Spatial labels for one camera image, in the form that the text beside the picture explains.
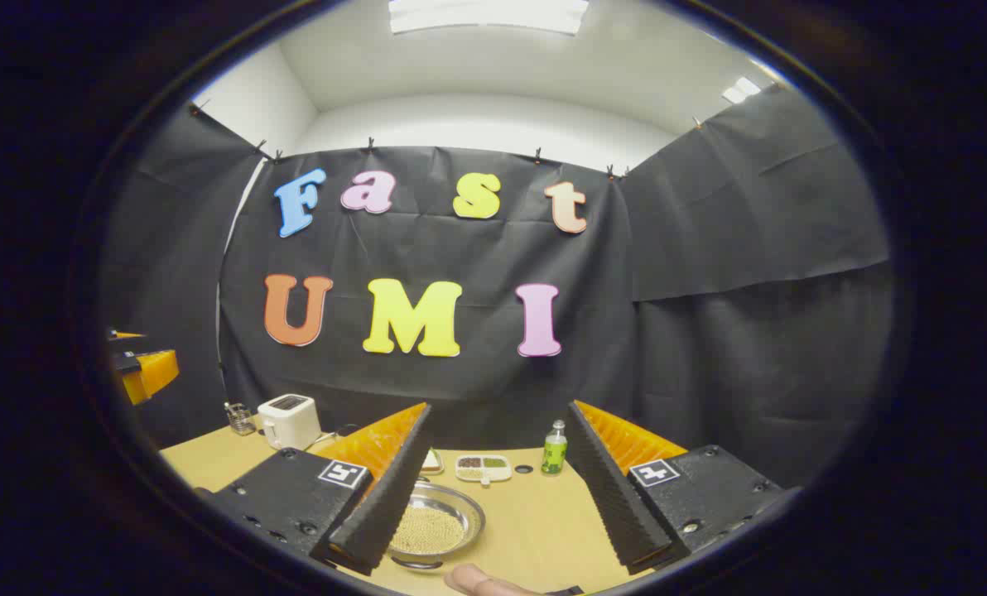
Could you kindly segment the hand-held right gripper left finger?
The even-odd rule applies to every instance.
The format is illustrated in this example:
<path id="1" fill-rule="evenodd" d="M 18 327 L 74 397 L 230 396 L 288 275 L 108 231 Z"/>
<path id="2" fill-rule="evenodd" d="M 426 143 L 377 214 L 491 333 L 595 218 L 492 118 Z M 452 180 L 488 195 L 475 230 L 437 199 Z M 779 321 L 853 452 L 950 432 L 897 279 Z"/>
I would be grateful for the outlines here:
<path id="1" fill-rule="evenodd" d="M 318 454 L 280 449 L 210 494 L 210 504 L 279 550 L 371 574 L 431 447 L 430 414 L 419 403 Z"/>

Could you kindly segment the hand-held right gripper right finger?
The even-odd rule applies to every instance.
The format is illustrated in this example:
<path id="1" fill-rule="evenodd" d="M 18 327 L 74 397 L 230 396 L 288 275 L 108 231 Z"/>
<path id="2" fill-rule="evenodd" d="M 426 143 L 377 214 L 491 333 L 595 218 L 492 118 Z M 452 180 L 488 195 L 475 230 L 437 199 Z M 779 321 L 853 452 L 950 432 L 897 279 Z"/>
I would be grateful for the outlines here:
<path id="1" fill-rule="evenodd" d="M 566 460 L 630 574 L 727 540 L 786 495 L 719 445 L 683 449 L 584 402 L 569 405 L 566 438 Z"/>

